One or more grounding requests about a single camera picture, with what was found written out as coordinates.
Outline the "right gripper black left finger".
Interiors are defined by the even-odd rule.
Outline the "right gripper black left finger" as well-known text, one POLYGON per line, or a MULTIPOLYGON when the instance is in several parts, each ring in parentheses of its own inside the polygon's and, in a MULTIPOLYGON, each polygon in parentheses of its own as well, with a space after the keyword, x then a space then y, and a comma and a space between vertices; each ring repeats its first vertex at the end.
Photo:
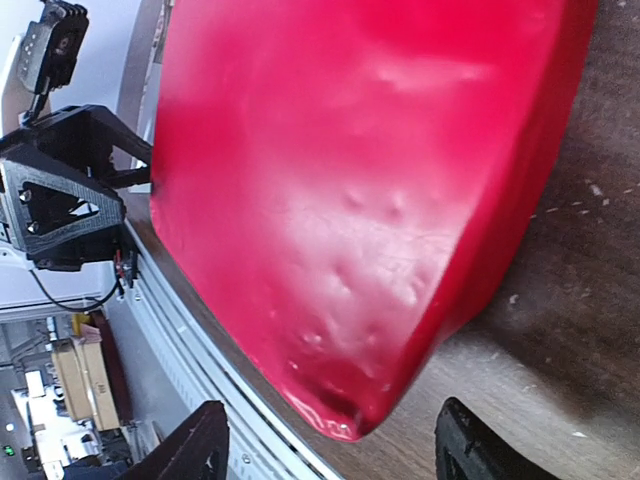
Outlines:
POLYGON ((230 429, 224 404, 208 400, 119 479, 219 479, 228 473, 230 429))

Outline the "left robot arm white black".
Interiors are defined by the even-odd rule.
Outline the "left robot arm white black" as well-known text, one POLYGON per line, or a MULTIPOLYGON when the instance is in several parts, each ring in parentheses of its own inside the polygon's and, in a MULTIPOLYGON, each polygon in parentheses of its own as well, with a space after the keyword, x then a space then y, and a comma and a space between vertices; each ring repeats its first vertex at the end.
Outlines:
POLYGON ((1 140, 2 238, 36 268, 128 257, 118 192, 150 181, 152 147, 109 109, 69 106, 1 140))

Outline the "red box lid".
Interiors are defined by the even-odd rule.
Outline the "red box lid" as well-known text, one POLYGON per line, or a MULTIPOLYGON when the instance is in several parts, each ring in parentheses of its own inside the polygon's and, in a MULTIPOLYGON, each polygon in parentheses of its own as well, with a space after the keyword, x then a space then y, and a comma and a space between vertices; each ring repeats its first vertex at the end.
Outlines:
POLYGON ((179 1, 158 238, 315 429, 377 428, 490 301, 558 157, 594 1, 179 1))

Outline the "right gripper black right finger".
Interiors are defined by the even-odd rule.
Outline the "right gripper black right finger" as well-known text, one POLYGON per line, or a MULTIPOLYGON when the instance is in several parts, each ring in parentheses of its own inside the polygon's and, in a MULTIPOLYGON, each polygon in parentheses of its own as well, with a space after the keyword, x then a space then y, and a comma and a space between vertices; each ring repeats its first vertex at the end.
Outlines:
POLYGON ((512 448, 456 397, 447 398, 435 428, 436 478, 558 480, 512 448))

